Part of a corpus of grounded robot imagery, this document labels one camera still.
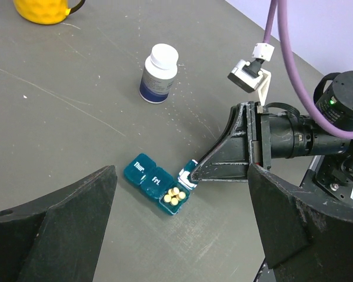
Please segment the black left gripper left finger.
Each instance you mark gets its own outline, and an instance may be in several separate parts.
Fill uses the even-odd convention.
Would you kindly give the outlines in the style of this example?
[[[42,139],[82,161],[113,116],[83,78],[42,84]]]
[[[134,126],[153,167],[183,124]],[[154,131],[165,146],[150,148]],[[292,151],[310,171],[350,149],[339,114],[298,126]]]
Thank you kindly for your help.
[[[0,211],[0,281],[92,281],[117,184],[115,166]]]

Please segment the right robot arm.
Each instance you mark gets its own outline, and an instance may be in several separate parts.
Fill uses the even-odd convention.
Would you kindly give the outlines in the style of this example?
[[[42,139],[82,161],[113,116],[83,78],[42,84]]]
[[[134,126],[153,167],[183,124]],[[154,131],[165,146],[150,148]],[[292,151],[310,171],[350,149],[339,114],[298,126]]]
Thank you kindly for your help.
[[[314,102],[334,126],[353,132],[353,70],[324,76]],[[353,208],[353,139],[335,137],[311,117],[281,102],[239,103],[213,147],[189,175],[192,182],[245,182],[251,164],[270,169],[272,159],[314,156],[307,182]]]

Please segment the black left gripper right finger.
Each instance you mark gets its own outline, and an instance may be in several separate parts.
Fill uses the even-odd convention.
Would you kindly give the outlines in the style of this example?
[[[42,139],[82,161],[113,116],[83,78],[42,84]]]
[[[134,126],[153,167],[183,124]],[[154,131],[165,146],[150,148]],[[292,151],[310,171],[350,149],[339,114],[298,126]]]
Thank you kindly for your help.
[[[276,281],[353,281],[353,208],[250,165],[265,261]]]

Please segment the white pill bottle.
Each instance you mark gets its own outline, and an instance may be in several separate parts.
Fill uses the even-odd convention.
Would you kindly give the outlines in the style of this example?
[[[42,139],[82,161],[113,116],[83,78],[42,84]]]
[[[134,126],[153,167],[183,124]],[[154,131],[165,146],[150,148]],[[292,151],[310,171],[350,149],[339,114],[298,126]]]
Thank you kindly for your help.
[[[145,101],[159,104],[167,99],[178,73],[178,59],[178,51],[169,44],[152,47],[139,84],[139,94]]]

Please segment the teal pill organizer box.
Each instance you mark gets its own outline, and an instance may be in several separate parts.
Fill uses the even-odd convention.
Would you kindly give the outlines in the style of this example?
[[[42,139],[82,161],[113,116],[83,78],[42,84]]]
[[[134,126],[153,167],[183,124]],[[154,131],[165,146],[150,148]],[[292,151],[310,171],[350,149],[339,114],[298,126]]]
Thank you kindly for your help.
[[[147,198],[156,202],[161,210],[173,216],[179,213],[191,192],[197,187],[197,182],[193,182],[190,178],[197,164],[196,160],[191,159],[174,178],[166,170],[157,166],[149,156],[141,153],[125,167],[124,177]],[[179,188],[179,192],[186,193],[186,198],[183,200],[179,200],[177,196],[171,196],[179,200],[176,206],[164,202],[164,196],[173,187]]]

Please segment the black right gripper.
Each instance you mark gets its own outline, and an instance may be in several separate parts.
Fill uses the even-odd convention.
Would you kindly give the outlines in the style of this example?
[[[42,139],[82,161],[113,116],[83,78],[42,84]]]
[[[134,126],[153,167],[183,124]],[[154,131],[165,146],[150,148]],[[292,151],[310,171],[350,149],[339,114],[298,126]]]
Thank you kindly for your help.
[[[189,175],[192,182],[246,182],[251,165],[271,168],[269,114],[260,108],[259,102],[231,108],[221,136]]]

